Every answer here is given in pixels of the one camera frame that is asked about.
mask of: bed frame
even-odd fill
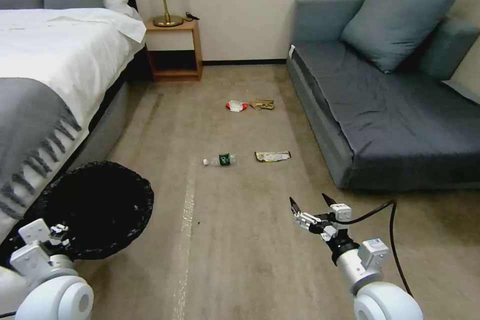
[[[128,5],[138,10],[136,0],[128,0]],[[133,60],[128,63],[118,79],[106,91],[98,111],[88,125],[89,135],[50,183],[69,169],[89,162],[103,161],[107,158],[125,129],[129,93],[128,82],[133,81],[153,81],[146,47],[135,54]],[[28,217],[30,209],[26,211],[26,217]],[[18,229],[23,225],[25,224],[22,220],[18,221],[5,240],[0,242],[0,266],[7,268],[10,266],[9,258],[12,251],[7,239],[17,235]]]

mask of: brass lamp base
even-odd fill
[[[153,18],[153,25],[160,28],[171,28],[174,26],[182,25],[184,19],[181,16],[170,15],[170,21],[165,16],[157,16]]]

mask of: plastic bottle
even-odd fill
[[[237,157],[234,154],[224,153],[212,159],[203,159],[203,165],[229,166],[235,164]]]

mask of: nightstand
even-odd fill
[[[200,81],[203,65],[198,21],[184,21],[182,25],[174,27],[159,27],[150,19],[145,26],[153,79]]]

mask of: green bottle label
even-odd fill
[[[220,165],[221,166],[230,165],[230,154],[229,153],[218,155],[218,159],[220,160]]]

